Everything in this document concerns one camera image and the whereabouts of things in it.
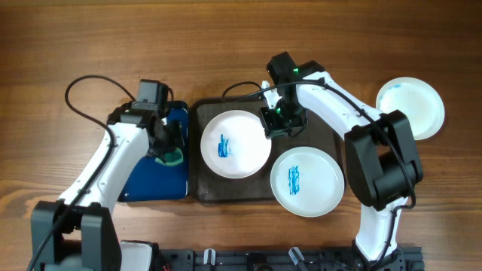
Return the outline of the white plate back stained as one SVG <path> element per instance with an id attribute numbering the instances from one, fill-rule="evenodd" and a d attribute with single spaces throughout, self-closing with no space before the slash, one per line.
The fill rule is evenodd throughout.
<path id="1" fill-rule="evenodd" d="M 242 110 L 215 116 L 200 140 L 205 164 L 215 174 L 231 179 L 254 175 L 267 162 L 271 148 L 259 117 Z"/>

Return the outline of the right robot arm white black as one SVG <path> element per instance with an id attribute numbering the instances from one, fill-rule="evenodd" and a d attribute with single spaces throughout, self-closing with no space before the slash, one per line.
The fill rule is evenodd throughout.
<path id="1" fill-rule="evenodd" d="M 274 85 L 260 88 L 267 102 L 260 110 L 266 137 L 297 136 L 311 111 L 342 138 L 349 186 L 362 207 L 355 249 L 367 269 L 390 264 L 399 216 L 416 205 L 415 186 L 423 178 L 409 120 L 400 111 L 383 113 L 361 102 L 315 61 L 297 65 L 278 55 L 267 72 Z"/>

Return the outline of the green yellow sponge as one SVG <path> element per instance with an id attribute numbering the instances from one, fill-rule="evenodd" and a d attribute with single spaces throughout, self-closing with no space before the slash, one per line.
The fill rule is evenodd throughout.
<path id="1" fill-rule="evenodd" d="M 184 154 L 180 148 L 165 153 L 162 157 L 156 157 L 155 162 L 164 166 L 177 166 L 184 162 Z"/>

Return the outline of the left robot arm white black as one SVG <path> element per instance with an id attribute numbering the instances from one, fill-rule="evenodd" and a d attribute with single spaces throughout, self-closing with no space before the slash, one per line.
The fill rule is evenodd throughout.
<path id="1" fill-rule="evenodd" d="M 132 170 L 154 152 L 156 130 L 162 142 L 180 142 L 182 126 L 149 112 L 104 124 L 105 141 L 78 180 L 56 202 L 40 201 L 31 215 L 30 270 L 152 270 L 157 246 L 121 242 L 111 212 Z"/>

